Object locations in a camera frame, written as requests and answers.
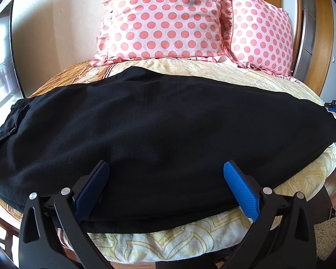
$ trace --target black cloth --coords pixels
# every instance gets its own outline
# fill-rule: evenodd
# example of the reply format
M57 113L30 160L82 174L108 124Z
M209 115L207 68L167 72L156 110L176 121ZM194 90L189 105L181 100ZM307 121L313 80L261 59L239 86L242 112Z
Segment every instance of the black cloth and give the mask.
M23 211L30 193L72 187L102 159L110 179L83 228L155 232L236 207L228 160L276 187L333 142L335 118L309 100L130 67L13 106L0 128L0 198Z

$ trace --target blue rubber grip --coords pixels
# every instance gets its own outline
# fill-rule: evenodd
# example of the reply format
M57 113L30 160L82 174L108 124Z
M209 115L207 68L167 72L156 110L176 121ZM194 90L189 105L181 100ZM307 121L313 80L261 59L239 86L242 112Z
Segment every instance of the blue rubber grip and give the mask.
M75 216L79 221L90 216L109 177L110 166L102 162L75 201Z
M244 214L256 221L259 216L259 199L230 162L224 164L223 173Z
M335 107L329 107L329 108L327 108L327 110L329 110L331 112L336 112L336 108Z

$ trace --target pillow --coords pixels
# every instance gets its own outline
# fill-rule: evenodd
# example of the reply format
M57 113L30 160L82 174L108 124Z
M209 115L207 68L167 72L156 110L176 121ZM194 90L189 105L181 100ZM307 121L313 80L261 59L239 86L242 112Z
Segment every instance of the pillow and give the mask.
M292 29L282 8L263 0L222 0L221 21L232 61L279 77L291 75Z
M226 52L220 0L103 0L105 17L91 65L145 58L217 62Z

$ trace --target yellow bedspread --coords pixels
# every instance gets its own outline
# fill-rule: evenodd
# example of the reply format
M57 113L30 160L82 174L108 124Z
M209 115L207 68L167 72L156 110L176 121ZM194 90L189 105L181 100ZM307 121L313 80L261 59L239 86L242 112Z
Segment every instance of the yellow bedspread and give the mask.
M129 61L93 69L90 68L88 62L83 62L58 74L33 95L45 93L57 86L100 80L116 75L133 65L164 74L201 76L270 91L287 92L299 99L309 99L323 105L320 98L303 83L269 76L260 71L238 69L227 64L172 59ZM312 118L311 124L314 124L314 120L318 119ZM311 199L321 189L325 179L335 167L336 143L330 145L317 160L276 187L274 191L284 195L293 195L296 191L302 191L307 199ZM20 213L8 207L1 200L0 203L17 219L21 218ZM250 225L251 222L239 208L236 208L167 231L148 234L90 233L89 236L108 260L120 263L153 262L192 258L206 252L233 246L241 241ZM60 230L58 233L64 244L69 247L63 233Z

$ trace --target pocket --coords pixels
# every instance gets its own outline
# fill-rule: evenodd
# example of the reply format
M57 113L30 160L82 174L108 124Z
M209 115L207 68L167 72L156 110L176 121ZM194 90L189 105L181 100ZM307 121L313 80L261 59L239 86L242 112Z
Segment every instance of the pocket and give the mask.
M19 109L13 115L8 117L5 123L0 127L0 146L5 142L5 140L17 132L20 123L24 119L27 110L30 105L26 105L23 108Z

